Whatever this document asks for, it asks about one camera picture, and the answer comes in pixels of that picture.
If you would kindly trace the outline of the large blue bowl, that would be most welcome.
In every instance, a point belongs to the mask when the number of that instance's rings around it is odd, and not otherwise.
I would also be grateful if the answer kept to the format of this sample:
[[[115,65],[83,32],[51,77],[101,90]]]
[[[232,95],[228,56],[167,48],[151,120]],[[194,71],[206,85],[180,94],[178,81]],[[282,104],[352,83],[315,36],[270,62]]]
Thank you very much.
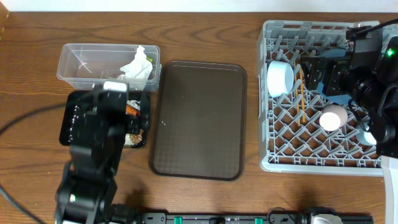
[[[330,50],[326,50],[323,51],[322,53],[320,53],[321,57],[326,57],[326,58],[332,58],[332,57],[342,57],[344,56],[346,53],[346,49],[330,49]],[[326,96],[322,90],[323,90],[323,83],[320,82],[317,86],[317,92],[324,97],[325,99],[339,104],[339,105],[347,105],[349,100],[351,99],[351,97],[347,94],[345,95],[336,95],[336,96]]]

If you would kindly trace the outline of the orange carrot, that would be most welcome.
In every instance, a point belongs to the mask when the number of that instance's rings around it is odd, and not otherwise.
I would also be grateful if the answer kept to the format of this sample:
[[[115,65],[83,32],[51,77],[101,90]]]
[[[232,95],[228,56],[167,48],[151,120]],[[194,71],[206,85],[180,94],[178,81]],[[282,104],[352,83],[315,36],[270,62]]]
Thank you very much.
[[[140,112],[138,110],[136,110],[135,108],[127,105],[126,106],[126,113],[132,116],[137,116],[140,114]]]

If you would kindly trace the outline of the aluminium foil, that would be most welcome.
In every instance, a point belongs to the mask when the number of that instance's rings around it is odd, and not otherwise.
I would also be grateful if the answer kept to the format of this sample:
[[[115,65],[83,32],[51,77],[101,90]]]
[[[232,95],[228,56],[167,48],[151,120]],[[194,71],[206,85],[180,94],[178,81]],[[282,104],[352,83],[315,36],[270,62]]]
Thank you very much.
[[[118,80],[123,80],[123,79],[125,79],[125,78],[126,78],[126,74],[125,74],[125,73],[123,73],[123,74],[121,74],[121,75],[119,75],[119,76],[117,77]]]

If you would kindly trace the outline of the small light blue bowl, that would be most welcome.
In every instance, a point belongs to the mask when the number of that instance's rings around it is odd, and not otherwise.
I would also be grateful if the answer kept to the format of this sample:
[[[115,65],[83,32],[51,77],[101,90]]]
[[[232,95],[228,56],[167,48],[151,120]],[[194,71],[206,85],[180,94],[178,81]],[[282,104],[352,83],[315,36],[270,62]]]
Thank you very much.
[[[273,98],[292,91],[294,73],[289,63],[272,61],[267,69],[267,89]]]

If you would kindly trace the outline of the brown shiitake mushroom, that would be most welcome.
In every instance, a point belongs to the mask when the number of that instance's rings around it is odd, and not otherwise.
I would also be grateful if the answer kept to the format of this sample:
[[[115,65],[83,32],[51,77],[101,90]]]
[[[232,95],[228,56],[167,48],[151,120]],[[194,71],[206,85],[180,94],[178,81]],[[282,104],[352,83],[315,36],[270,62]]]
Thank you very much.
[[[144,130],[141,129],[139,134],[129,134],[127,136],[130,145],[139,144],[143,140]]]

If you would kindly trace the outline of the white rice grains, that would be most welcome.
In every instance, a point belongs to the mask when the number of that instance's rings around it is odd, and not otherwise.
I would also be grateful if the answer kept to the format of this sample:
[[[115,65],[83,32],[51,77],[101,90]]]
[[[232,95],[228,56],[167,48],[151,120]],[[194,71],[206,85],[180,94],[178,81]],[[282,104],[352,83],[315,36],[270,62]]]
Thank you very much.
[[[139,100],[128,100],[127,105],[135,108],[136,110],[138,110],[140,112],[140,101]],[[60,142],[60,144],[62,144],[64,146],[68,146],[70,143],[69,134],[72,131],[72,126],[77,117],[76,113],[79,112],[79,110],[80,110],[79,106],[68,106],[65,108],[64,117],[63,117],[63,121],[62,121],[62,127],[61,127],[60,135],[59,135],[59,142]],[[144,146],[145,141],[146,141],[145,131],[143,134],[143,140],[139,144],[136,144],[136,145],[129,144],[129,140],[127,138],[127,136],[129,134],[132,134],[132,133],[127,133],[125,135],[124,147],[138,149],[138,148]]]

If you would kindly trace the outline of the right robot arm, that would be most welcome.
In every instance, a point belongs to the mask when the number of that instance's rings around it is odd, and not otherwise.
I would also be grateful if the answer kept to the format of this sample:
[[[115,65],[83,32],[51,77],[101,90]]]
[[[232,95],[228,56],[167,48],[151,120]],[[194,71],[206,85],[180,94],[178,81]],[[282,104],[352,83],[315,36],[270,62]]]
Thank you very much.
[[[386,189],[386,223],[397,223],[397,37],[382,46],[383,30],[397,20],[352,27],[346,40],[353,49],[341,57],[303,56],[305,86],[323,84],[326,96],[349,95],[367,111],[369,123],[359,122],[376,140]]]

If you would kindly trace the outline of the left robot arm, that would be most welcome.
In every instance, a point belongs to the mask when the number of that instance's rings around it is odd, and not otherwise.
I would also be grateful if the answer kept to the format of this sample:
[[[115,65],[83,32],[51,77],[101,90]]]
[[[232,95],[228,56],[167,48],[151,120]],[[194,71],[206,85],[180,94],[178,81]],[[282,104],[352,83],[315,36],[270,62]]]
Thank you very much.
[[[71,160],[55,195],[56,223],[140,223],[140,213],[114,204],[114,177],[125,136],[150,126],[146,93],[110,90],[74,91],[65,104],[60,142]]]

